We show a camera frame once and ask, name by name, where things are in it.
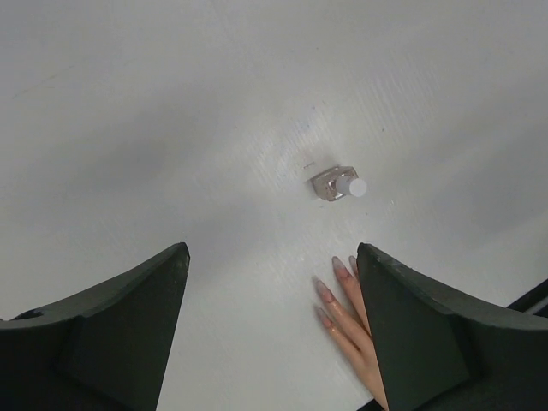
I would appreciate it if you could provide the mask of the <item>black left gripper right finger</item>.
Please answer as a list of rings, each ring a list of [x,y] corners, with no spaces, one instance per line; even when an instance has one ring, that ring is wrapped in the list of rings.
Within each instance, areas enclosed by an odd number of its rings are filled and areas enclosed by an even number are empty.
[[[370,244],[357,265],[390,409],[546,409],[545,283],[500,307]]]

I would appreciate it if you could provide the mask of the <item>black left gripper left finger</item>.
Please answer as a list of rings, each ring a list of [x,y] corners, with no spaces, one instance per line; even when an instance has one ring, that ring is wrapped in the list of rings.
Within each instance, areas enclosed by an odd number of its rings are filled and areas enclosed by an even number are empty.
[[[176,243],[130,271],[1,323],[3,410],[154,410],[190,255]]]

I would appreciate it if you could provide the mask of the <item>clear glitter nail polish bottle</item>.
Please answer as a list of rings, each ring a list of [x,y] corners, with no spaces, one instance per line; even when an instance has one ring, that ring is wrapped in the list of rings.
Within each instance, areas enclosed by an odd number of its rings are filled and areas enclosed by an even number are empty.
[[[345,195],[338,193],[335,188],[335,182],[340,176],[359,177],[356,169],[352,166],[334,166],[328,170],[322,171],[311,179],[313,191],[320,199],[329,202],[346,197]]]

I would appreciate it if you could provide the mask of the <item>mannequin hand with long nails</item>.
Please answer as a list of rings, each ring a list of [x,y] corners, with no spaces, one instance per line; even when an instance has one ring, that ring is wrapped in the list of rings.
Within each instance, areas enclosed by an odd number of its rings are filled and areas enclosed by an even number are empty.
[[[347,267],[338,257],[331,259],[334,275],[352,309],[347,310],[325,283],[315,278],[313,284],[323,306],[317,307],[319,321],[340,349],[355,375],[383,409],[389,408],[376,356],[366,306],[358,281],[356,257]]]

